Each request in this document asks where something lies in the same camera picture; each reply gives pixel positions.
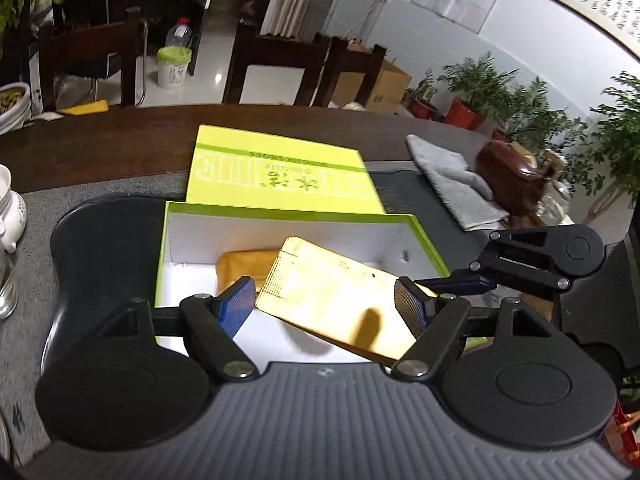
plastic bottle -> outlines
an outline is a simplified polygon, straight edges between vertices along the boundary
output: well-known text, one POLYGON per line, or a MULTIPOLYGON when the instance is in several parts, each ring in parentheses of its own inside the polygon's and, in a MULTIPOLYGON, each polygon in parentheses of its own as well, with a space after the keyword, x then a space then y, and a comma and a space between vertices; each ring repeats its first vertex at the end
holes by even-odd
POLYGON ((188 18, 180 18, 166 35, 164 46, 189 46, 191 43, 191 29, 188 18))

trash can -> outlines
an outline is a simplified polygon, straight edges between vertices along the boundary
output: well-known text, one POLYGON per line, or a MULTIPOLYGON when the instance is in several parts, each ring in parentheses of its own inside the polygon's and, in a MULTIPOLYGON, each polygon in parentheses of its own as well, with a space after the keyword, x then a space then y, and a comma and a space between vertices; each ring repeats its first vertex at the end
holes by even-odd
POLYGON ((184 84, 191 49, 182 46, 164 46, 158 50, 158 86, 180 88, 184 84))

wooden chair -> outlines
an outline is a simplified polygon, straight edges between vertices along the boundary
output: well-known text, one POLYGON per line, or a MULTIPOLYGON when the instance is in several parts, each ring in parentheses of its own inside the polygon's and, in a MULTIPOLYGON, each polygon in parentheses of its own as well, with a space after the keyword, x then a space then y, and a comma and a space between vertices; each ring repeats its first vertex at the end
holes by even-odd
POLYGON ((238 104, 249 65, 304 68, 294 106, 309 106, 313 99, 330 39, 316 34, 313 43, 258 36, 252 25, 239 23, 222 102, 238 104))
POLYGON ((377 44, 369 53, 348 50, 348 46, 348 40, 335 36, 331 39, 329 55, 324 64, 324 72, 322 72, 322 79, 314 99, 314 106, 324 108, 328 106, 342 72, 364 73, 364 79, 355 101, 362 106, 367 105, 373 87, 376 85, 380 67, 385 59, 386 48, 377 44))
POLYGON ((138 12, 128 13, 126 22, 72 30, 55 36, 50 23, 41 26, 38 57, 44 110, 56 109, 56 73, 63 73, 69 66, 107 54, 120 56, 120 105, 133 106, 136 99, 136 58, 140 26, 138 12))

folded cloth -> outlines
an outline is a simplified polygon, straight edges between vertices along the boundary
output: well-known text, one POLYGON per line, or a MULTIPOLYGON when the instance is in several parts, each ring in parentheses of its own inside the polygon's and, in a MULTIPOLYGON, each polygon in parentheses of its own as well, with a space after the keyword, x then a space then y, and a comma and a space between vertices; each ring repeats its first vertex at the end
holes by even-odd
POLYGON ((465 158, 415 135, 406 138, 415 163, 427 176, 444 205, 465 231, 501 229, 509 213, 494 202, 489 185, 468 170, 465 158))

tile floor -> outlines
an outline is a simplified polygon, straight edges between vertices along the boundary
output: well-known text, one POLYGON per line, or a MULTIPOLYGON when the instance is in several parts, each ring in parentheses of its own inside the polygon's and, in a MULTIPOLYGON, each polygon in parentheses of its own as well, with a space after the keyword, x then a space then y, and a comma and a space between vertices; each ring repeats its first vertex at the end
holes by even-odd
MULTIPOLYGON (((234 43, 232 31, 205 31, 198 53, 195 75, 187 76, 180 89, 165 90, 158 86, 158 63, 152 56, 146 58, 146 97, 142 107, 215 104, 222 102, 226 72, 234 43)), ((32 64, 32 73, 37 69, 32 64)), ((251 66, 247 71, 241 103, 243 104, 293 104, 302 79, 302 69, 267 66, 251 66)), ((90 82, 69 78, 58 101, 59 108, 78 104, 87 94, 90 82)), ((138 58, 136 97, 142 95, 142 58, 138 58)), ((110 104, 120 102, 120 73, 98 83, 98 99, 110 104)))

